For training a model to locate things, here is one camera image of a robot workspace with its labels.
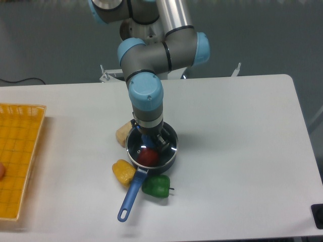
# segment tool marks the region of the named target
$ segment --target blue joint cap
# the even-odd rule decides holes
[[[204,33],[197,33],[197,48],[192,66],[205,63],[210,58],[210,43]]]
[[[122,57],[125,55],[125,53],[130,50],[132,47],[138,45],[138,44],[145,44],[145,42],[142,39],[139,38],[129,38],[121,42],[121,44],[118,47],[118,59],[119,64],[121,65]]]
[[[153,111],[158,108],[164,97],[162,82],[153,73],[141,72],[129,83],[129,97],[137,109]]]
[[[97,23],[99,23],[99,24],[107,24],[107,23],[106,23],[106,22],[104,22],[104,21],[102,20],[102,18],[100,18],[100,16],[97,14],[97,12],[96,12],[96,10],[95,10],[95,8],[94,8],[94,6],[93,6],[92,0],[88,0],[88,3],[89,3],[89,7],[90,7],[90,9],[91,9],[92,15],[93,15],[94,19],[96,20],[96,22],[97,22]]]

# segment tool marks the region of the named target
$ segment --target gray robot arm segment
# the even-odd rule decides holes
[[[132,18],[139,24],[150,24],[159,18],[154,2],[142,0],[92,0],[98,16],[106,23]]]

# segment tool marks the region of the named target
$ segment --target frying pan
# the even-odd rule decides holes
[[[178,150],[178,138],[175,130],[166,122],[164,122],[161,130],[161,136],[164,140],[169,141],[168,148],[163,151],[159,156],[159,166],[148,167],[143,166],[136,162],[141,148],[145,148],[141,140],[141,133],[136,127],[133,127],[129,132],[126,139],[127,154],[134,165],[137,168],[135,175],[131,181],[130,187],[127,191],[125,199],[121,205],[118,213],[118,220],[125,222],[128,219],[130,210],[135,202],[138,191],[145,181],[148,175],[161,174],[168,170],[174,163],[177,150]]]

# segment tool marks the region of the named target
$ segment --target yellow object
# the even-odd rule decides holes
[[[112,171],[115,174],[118,181],[128,187],[132,178],[136,172],[136,169],[125,160],[118,160],[112,166]]]
[[[116,131],[117,141],[122,147],[126,147],[126,139],[131,129],[132,126],[131,122],[129,121]]]
[[[17,220],[46,106],[0,103],[0,220]]]

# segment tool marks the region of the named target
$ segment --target green bell pepper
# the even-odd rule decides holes
[[[171,180],[166,175],[149,176],[143,182],[141,190],[156,198],[167,198],[170,194]]]

